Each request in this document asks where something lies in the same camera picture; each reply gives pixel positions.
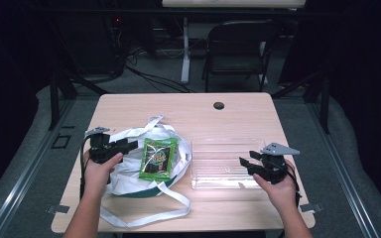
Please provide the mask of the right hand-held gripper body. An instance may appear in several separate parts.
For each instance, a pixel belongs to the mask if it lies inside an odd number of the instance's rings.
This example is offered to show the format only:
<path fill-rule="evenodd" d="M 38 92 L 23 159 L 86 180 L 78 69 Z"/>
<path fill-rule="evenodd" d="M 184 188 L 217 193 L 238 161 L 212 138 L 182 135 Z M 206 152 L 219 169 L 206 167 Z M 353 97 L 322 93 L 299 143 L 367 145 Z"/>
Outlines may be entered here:
<path fill-rule="evenodd" d="M 258 153 L 262 154 L 261 165 L 258 165 L 261 167 L 260 177 L 275 184 L 282 181 L 288 171 L 284 156 L 298 155 L 300 151 L 278 143 L 271 143 Z"/>

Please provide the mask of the grey tape piece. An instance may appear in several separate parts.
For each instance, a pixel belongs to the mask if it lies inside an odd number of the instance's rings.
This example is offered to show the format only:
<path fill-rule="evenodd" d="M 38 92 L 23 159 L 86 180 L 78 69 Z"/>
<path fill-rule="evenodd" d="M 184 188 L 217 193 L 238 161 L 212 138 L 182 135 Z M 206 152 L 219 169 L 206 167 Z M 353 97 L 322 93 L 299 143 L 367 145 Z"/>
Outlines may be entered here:
<path fill-rule="evenodd" d="M 322 211 L 322 206 L 319 203 L 312 204 L 302 204 L 300 206 L 301 212 L 316 213 Z"/>
<path fill-rule="evenodd" d="M 47 209 L 46 212 L 50 214 L 57 214 L 57 213 L 63 213 L 66 214 L 69 211 L 69 207 L 65 205 L 50 205 Z"/>

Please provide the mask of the black metal stand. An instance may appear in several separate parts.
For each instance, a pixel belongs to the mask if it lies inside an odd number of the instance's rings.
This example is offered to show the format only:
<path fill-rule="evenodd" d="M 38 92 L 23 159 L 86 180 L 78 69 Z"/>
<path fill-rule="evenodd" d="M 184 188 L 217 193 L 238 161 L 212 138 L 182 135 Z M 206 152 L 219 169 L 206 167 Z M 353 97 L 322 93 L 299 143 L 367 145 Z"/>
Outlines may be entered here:
<path fill-rule="evenodd" d="M 74 88 L 74 84 L 79 83 L 82 86 L 90 89 L 98 95 L 107 94 L 108 91 L 100 88 L 94 83 L 86 80 L 78 73 L 74 73 L 62 66 L 57 66 L 54 69 L 53 75 L 50 81 L 50 97 L 51 97 L 51 124 L 49 129 L 56 128 L 61 119 L 60 114 L 60 94 L 62 94 L 68 100 L 74 100 L 77 98 L 77 91 Z"/>
<path fill-rule="evenodd" d="M 329 133 L 328 129 L 328 108 L 329 108 L 329 78 L 326 70 L 314 72 L 304 79 L 290 83 L 283 89 L 272 94 L 274 99 L 281 98 L 290 92 L 296 90 L 300 86 L 306 85 L 308 88 L 303 94 L 303 99 L 306 103 L 315 103 L 320 98 L 319 106 L 319 124 L 326 134 Z"/>

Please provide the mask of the black folding chair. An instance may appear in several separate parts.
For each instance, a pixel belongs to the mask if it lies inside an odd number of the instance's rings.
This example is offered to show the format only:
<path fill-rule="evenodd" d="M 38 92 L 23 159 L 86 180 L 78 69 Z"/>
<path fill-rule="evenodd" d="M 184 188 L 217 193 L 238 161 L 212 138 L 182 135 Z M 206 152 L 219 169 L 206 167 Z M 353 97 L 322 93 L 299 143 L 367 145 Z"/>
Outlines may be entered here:
<path fill-rule="evenodd" d="M 213 27 L 202 67 L 205 91 L 211 75 L 257 75 L 262 91 L 272 46 L 280 32 L 279 24 L 272 20 L 227 21 Z"/>

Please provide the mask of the person's left hand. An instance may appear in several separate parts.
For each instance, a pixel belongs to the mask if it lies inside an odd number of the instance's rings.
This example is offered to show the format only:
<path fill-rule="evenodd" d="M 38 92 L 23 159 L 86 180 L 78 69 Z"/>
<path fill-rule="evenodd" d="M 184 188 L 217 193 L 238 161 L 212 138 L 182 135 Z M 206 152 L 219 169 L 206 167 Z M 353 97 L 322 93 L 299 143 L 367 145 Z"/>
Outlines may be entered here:
<path fill-rule="evenodd" d="M 89 155 L 84 153 L 85 173 L 84 173 L 84 192 L 83 199 L 100 200 L 106 191 L 106 185 L 114 167 L 121 163 L 123 154 L 118 153 L 103 164 L 95 163 Z"/>

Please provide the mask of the clear plastic tray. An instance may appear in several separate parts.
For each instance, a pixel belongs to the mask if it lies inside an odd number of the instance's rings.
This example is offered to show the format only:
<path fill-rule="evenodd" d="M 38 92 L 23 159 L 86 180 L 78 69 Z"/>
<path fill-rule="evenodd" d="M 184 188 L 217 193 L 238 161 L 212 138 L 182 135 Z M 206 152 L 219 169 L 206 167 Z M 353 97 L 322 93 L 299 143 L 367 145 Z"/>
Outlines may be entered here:
<path fill-rule="evenodd" d="M 190 167 L 193 189 L 259 189 L 257 182 L 240 165 L 240 158 L 251 164 L 261 162 L 249 156 L 266 146 L 263 139 L 197 139 L 191 142 Z"/>

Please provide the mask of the dark equipment with red light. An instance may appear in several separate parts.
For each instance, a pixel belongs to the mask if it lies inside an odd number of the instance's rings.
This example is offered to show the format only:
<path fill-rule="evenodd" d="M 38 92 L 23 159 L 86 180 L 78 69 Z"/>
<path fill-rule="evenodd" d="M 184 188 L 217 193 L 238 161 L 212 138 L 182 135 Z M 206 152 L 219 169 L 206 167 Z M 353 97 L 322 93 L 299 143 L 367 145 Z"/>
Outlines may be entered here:
<path fill-rule="evenodd" d="M 84 66 L 92 72 L 121 75 L 125 67 L 125 52 L 119 42 L 121 29 L 112 18 L 87 16 L 82 21 Z"/>

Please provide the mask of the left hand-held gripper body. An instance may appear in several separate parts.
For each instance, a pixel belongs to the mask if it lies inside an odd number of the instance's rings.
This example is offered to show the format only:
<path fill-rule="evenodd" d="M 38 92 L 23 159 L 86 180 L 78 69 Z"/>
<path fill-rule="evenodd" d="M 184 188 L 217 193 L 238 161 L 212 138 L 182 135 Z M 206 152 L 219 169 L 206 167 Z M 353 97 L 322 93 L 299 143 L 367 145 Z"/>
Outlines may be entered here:
<path fill-rule="evenodd" d="M 104 164 L 120 153 L 120 147 L 115 145 L 116 141 L 110 141 L 108 131 L 109 128 L 96 127 L 84 133 L 85 137 L 90 140 L 89 156 L 97 164 Z"/>

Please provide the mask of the white desk top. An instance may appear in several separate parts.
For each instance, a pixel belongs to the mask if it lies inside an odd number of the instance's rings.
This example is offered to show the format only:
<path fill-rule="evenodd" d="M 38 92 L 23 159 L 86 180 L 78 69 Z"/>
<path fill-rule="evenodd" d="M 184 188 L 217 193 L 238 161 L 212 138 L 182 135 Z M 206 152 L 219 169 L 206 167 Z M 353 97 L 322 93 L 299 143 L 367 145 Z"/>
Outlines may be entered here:
<path fill-rule="evenodd" d="M 172 8 L 304 8 L 308 0 L 162 0 Z"/>

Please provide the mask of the white desk leg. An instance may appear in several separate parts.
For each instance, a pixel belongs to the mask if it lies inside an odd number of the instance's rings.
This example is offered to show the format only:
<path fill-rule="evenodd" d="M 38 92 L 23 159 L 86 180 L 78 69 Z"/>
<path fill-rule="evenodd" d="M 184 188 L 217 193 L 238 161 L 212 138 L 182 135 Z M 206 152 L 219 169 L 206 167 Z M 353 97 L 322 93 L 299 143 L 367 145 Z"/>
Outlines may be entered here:
<path fill-rule="evenodd" d="M 181 83 L 187 84 L 190 82 L 190 41 L 189 41 L 189 22 L 187 18 L 183 20 L 183 38 L 184 38 L 184 57 L 182 66 Z"/>

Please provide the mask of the aluminium floor rail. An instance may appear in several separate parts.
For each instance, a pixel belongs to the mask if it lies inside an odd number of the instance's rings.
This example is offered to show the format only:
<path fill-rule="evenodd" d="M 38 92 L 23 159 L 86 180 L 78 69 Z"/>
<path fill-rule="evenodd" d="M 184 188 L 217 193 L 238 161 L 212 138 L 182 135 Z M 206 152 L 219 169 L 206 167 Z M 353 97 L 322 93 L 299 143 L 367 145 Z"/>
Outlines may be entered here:
<path fill-rule="evenodd" d="M 74 102 L 62 103 L 60 119 L 51 125 L 50 104 L 42 101 L 19 150 L 0 179 L 0 238 L 31 236 L 40 226 L 50 227 L 46 209 L 55 197 L 40 187 L 51 145 L 59 138 Z"/>
<path fill-rule="evenodd" d="M 320 124 L 318 108 L 315 104 L 311 103 L 307 104 L 307 108 L 314 120 L 319 136 L 323 140 L 326 149 L 330 153 L 331 166 L 336 174 L 338 182 L 343 190 L 349 207 L 358 223 L 363 236 L 365 238 L 380 238 L 377 229 L 374 226 L 369 213 L 362 199 L 360 198 L 357 189 L 354 186 L 351 176 L 348 173 L 348 170 L 346 169 L 345 164 L 341 159 L 341 156 L 337 151 L 334 142 L 332 141 L 330 135 L 325 132 Z"/>

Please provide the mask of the person's right hand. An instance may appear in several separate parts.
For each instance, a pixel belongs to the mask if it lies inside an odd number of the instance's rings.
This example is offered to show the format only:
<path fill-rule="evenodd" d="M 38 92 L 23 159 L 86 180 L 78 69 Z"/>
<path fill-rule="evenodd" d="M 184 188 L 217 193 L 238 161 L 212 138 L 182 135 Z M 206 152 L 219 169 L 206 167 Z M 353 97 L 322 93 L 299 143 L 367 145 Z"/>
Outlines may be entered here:
<path fill-rule="evenodd" d="M 292 179 L 292 176 L 295 175 L 295 167 L 290 161 L 286 161 L 286 164 L 288 174 L 276 184 L 267 182 L 259 175 L 254 175 L 253 178 L 267 192 L 270 201 L 280 214 L 298 213 L 296 184 Z"/>

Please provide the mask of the white tote bag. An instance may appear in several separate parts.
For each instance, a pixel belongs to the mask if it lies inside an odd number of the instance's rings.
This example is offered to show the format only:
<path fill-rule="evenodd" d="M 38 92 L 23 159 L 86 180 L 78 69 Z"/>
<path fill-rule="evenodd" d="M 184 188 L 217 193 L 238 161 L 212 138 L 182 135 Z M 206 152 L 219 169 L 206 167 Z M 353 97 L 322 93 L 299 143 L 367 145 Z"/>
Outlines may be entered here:
<path fill-rule="evenodd" d="M 100 208 L 100 217 L 109 224 L 119 228 L 133 228 L 143 226 L 161 220 L 188 215 L 191 211 L 191 202 L 184 195 L 170 190 L 170 187 L 179 181 L 188 170 L 191 164 L 191 147 L 171 125 L 162 124 L 163 115 L 151 117 L 148 124 L 142 128 L 130 128 L 118 134 L 112 135 L 110 141 L 128 139 L 138 142 L 138 148 L 123 157 L 123 162 L 115 167 L 115 172 L 110 176 L 111 182 L 107 186 L 107 192 L 112 195 L 133 198 L 145 198 L 158 196 L 162 193 L 175 199 L 185 207 L 177 210 L 153 214 L 131 222 L 125 222 L 108 209 Z M 139 178 L 141 160 L 144 152 L 144 140 L 177 138 L 178 144 L 172 162 L 172 171 L 169 180 L 154 181 Z"/>

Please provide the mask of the green snack packet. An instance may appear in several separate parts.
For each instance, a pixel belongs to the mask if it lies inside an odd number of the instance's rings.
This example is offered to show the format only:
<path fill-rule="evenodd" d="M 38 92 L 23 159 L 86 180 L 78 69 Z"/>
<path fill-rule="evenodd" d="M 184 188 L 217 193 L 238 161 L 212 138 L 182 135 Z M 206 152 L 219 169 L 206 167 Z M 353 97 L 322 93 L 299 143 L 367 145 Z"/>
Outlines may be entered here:
<path fill-rule="evenodd" d="M 146 138 L 139 178 L 154 181 L 169 180 L 177 144 L 177 138 L 158 140 Z"/>

